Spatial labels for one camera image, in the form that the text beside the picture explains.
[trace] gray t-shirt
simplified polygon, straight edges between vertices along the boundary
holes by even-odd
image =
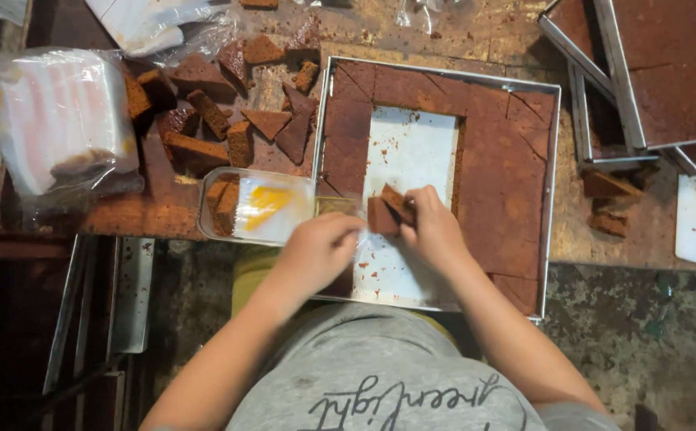
[[[277,350],[228,430],[619,429],[576,403],[535,410],[502,374],[462,358],[408,311],[322,307]]]

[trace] person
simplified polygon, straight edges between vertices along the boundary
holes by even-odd
[[[435,189],[407,197],[418,220],[401,235],[448,282],[488,365],[462,358],[435,326],[400,308],[331,304],[287,328],[347,267],[365,226],[329,213],[295,229],[244,307],[190,359],[140,429],[619,429],[584,377],[470,256]],[[284,340],[274,348],[277,337]]]

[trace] wooden table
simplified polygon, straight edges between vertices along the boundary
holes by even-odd
[[[449,2],[433,39],[414,28],[395,24],[397,0],[354,0],[345,8],[322,8],[322,56],[344,55],[487,73],[532,81],[559,83],[564,88],[561,110],[558,164],[550,260],[576,264],[628,266],[651,269],[696,269],[696,264],[674,255],[677,176],[665,167],[657,185],[633,205],[628,214],[627,239],[591,231],[585,223],[589,201],[583,198],[574,154],[568,77],[564,57],[545,39],[536,24],[546,2],[490,0]],[[265,31],[283,45],[304,20],[305,9],[281,2],[275,12],[239,12],[253,31]],[[113,43],[84,5],[83,0],[33,0],[24,26],[27,47],[55,44],[71,47],[109,48]],[[285,66],[256,67],[257,86],[249,98],[237,99],[236,108],[278,110],[283,94],[277,85],[293,76]],[[312,95],[319,96],[320,85]],[[313,139],[306,154],[312,152]],[[0,229],[39,230],[60,233],[79,230],[99,235],[127,235],[162,239],[204,239],[196,229],[197,180],[176,175],[153,129],[142,143],[146,191],[99,202],[79,219],[25,223],[20,221],[10,194],[9,178],[0,192]],[[299,175],[310,174],[311,160],[294,166],[275,147],[256,142],[252,167]]]

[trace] person's left hand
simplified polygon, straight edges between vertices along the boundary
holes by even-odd
[[[324,289],[350,263],[366,221],[330,212],[297,226],[276,265],[257,289],[276,298],[289,316]]]

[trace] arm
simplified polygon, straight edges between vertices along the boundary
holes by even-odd
[[[416,231],[401,226],[407,244],[449,282],[489,365],[534,405],[573,401],[605,413],[585,378],[495,287],[470,256],[458,221],[432,186],[410,190]]]
[[[228,423],[279,329],[345,269],[363,225],[330,213],[298,226],[247,304],[183,367],[140,429],[217,429]]]

